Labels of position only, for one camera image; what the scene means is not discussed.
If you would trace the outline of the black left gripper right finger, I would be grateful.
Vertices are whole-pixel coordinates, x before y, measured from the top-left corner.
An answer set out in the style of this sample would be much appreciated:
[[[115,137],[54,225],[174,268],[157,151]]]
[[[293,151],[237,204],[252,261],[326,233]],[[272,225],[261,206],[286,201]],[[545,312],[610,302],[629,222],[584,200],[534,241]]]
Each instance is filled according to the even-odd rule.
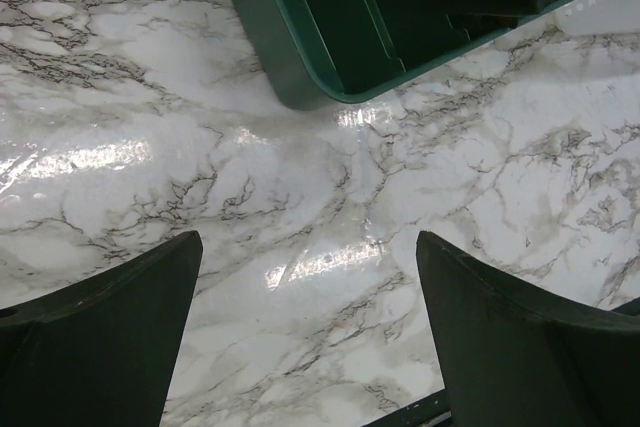
[[[454,425],[638,425],[638,300],[581,304],[432,232],[416,260]]]

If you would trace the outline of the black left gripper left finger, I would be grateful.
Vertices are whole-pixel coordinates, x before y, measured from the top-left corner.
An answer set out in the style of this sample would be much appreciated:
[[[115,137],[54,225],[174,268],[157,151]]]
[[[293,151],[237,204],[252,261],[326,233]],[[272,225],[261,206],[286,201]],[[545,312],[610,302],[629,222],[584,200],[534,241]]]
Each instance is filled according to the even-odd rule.
[[[159,425],[202,254],[184,232],[2,309],[2,425]]]

